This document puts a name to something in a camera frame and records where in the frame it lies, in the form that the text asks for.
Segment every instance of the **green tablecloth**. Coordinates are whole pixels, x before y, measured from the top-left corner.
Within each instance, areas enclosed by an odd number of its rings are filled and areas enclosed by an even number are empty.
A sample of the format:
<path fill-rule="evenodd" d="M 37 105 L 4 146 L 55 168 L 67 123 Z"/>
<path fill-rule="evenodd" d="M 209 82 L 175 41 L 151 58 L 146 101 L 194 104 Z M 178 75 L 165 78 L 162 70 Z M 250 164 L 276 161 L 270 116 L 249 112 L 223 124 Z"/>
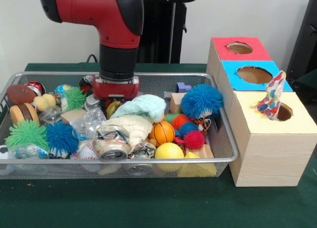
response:
<path fill-rule="evenodd" d="M 93 63 L 27 71 L 98 71 Z M 140 64 L 137 71 L 205 72 L 206 65 Z M 317 160 L 298 187 L 236 188 L 215 178 L 0 181 L 0 227 L 317 227 Z"/>

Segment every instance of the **yellow ball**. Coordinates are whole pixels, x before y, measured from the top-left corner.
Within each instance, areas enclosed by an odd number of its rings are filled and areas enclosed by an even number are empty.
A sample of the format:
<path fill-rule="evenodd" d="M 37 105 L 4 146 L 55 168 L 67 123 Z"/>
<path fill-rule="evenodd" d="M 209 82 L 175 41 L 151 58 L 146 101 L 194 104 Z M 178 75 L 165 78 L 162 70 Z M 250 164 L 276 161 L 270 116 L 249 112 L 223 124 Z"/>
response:
<path fill-rule="evenodd" d="M 56 100 L 53 95 L 45 93 L 42 97 L 48 101 L 50 108 L 54 108 L 56 106 Z"/>
<path fill-rule="evenodd" d="M 157 148 L 155 159 L 183 159 L 182 149 L 174 143 L 165 143 Z M 158 164 L 158 167 L 165 172 L 174 172 L 179 170 L 181 164 Z"/>

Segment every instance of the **light blue cloth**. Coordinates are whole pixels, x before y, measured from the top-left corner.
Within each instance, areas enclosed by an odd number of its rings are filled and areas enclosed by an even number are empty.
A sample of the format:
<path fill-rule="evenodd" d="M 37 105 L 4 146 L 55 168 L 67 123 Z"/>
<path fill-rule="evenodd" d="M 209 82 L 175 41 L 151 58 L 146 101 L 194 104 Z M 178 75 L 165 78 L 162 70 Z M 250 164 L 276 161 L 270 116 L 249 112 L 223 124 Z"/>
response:
<path fill-rule="evenodd" d="M 123 115 L 147 116 L 153 122 L 159 123 L 163 119 L 166 103 L 164 99 L 151 94 L 136 97 L 120 106 L 110 118 Z"/>

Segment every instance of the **box with holes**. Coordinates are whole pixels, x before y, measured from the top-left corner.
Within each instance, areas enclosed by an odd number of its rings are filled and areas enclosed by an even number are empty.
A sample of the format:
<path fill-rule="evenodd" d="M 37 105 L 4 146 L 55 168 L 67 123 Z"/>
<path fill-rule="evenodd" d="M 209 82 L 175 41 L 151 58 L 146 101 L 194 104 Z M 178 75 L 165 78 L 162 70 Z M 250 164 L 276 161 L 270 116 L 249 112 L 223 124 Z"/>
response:
<path fill-rule="evenodd" d="M 207 73 L 223 95 L 238 145 L 230 163 L 236 186 L 296 186 L 317 143 L 317 126 L 287 82 L 277 119 L 258 111 L 279 72 L 256 38 L 211 41 Z"/>
<path fill-rule="evenodd" d="M 222 61 L 272 61 L 258 38 L 212 38 L 207 73 L 218 81 Z"/>

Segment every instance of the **red ball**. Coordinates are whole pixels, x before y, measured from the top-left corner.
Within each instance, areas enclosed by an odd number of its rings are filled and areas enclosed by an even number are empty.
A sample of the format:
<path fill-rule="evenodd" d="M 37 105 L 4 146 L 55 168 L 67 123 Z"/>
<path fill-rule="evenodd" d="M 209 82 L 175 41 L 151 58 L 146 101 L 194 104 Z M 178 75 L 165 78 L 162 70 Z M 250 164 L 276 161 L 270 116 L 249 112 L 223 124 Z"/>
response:
<path fill-rule="evenodd" d="M 185 116 L 185 114 L 180 114 L 176 116 L 172 122 L 172 126 L 176 129 L 179 130 L 180 127 L 184 124 L 189 122 L 189 119 Z"/>
<path fill-rule="evenodd" d="M 204 135 L 199 131 L 192 131 L 184 137 L 185 145 L 190 150 L 199 150 L 205 144 Z"/>

